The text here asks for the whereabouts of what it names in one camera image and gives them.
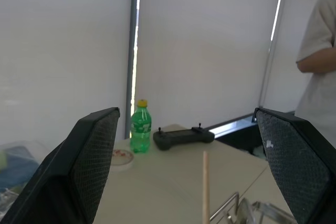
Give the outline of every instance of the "beige tabletop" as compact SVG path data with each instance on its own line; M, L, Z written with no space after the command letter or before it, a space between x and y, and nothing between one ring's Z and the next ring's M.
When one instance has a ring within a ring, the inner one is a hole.
M171 125L164 130L180 129ZM129 140L114 148L129 150ZM250 196L251 201L258 198L249 191L267 171L266 161L218 141L180 145L166 152L152 142L148 153L135 155L132 168L110 172L94 223L201 223L204 150L209 153L211 212L235 191ZM263 186L260 181L257 189Z

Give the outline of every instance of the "black remote controller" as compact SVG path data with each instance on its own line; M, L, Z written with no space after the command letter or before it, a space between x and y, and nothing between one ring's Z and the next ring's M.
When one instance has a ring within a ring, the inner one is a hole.
M164 132L159 131L153 135L154 142L162 151L169 150L173 145L188 144L195 142L211 143L215 139L215 134L199 127L192 127L191 130Z

